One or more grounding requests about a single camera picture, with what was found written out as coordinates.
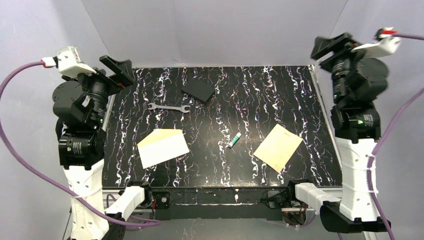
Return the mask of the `green glue stick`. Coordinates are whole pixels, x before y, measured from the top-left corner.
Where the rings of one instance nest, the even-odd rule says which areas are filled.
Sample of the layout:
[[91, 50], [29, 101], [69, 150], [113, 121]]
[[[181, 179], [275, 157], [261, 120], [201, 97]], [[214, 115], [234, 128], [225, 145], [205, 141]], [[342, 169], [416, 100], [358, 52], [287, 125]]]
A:
[[234, 138], [226, 145], [228, 148], [232, 148], [236, 143], [237, 143], [237, 141], [240, 139], [240, 137], [241, 137], [241, 133], [240, 132], [238, 132], [235, 136], [234, 136]]

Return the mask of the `cream paper letter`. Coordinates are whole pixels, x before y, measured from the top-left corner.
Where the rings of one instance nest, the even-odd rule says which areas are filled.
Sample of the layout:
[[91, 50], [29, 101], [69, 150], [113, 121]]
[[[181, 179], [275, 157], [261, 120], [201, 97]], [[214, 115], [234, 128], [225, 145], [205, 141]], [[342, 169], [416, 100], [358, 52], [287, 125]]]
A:
[[253, 156], [280, 173], [302, 141], [300, 136], [276, 124], [254, 151]]

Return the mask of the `cream paper envelope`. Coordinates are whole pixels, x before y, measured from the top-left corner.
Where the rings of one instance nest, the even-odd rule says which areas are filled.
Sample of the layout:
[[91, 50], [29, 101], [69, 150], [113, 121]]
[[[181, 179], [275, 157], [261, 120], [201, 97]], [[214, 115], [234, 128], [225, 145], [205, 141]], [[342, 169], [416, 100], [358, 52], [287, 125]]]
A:
[[141, 140], [137, 147], [144, 169], [190, 152], [181, 129], [157, 128]]

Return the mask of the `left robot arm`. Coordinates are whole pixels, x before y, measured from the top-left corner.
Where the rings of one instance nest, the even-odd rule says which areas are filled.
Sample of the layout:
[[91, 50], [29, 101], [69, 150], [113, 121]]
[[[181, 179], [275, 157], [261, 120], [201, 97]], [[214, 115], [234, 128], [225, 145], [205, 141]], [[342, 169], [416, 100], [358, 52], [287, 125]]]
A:
[[57, 116], [60, 165], [71, 192], [72, 240], [121, 240], [132, 211], [146, 202], [147, 182], [131, 183], [110, 207], [104, 206], [102, 174], [107, 134], [103, 129], [108, 99], [135, 83], [130, 60], [108, 55], [105, 71], [84, 64], [75, 53], [60, 53], [57, 68], [64, 82], [52, 94]]

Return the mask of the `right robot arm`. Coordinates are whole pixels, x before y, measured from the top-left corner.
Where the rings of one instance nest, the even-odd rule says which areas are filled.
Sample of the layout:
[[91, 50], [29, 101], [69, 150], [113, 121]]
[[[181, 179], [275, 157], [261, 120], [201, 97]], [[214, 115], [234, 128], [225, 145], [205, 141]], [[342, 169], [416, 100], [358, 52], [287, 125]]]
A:
[[381, 118], [374, 100], [388, 88], [389, 69], [382, 57], [396, 52], [400, 38], [392, 28], [380, 28], [372, 43], [360, 43], [350, 33], [333, 38], [318, 36], [310, 57], [331, 74], [331, 123], [342, 171], [342, 197], [318, 188], [310, 180], [291, 180], [286, 189], [269, 195], [270, 208], [299, 203], [320, 217], [332, 233], [388, 232], [391, 223], [375, 202], [376, 166], [369, 162], [382, 140]]

